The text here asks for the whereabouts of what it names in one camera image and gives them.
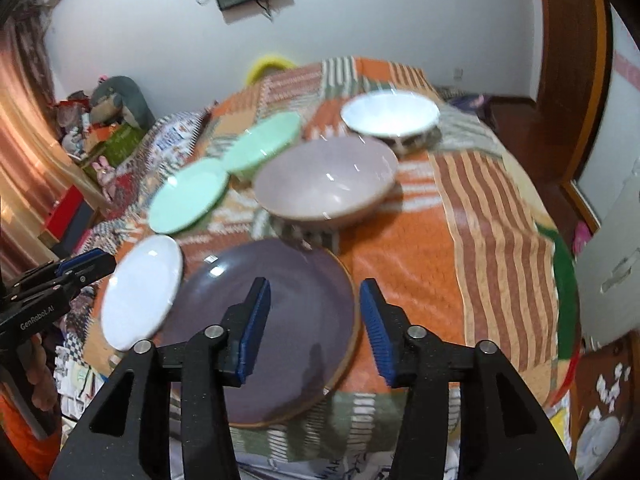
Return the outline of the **person's left hand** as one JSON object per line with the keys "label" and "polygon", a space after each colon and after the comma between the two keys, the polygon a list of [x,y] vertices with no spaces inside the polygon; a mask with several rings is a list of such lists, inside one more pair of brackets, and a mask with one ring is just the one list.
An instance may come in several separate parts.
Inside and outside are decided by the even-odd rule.
{"label": "person's left hand", "polygon": [[39,335],[30,338],[32,342],[32,358],[26,372],[29,383],[34,387],[32,404],[40,411],[50,412],[58,403],[58,392],[52,374],[47,367],[47,355],[41,344]]}

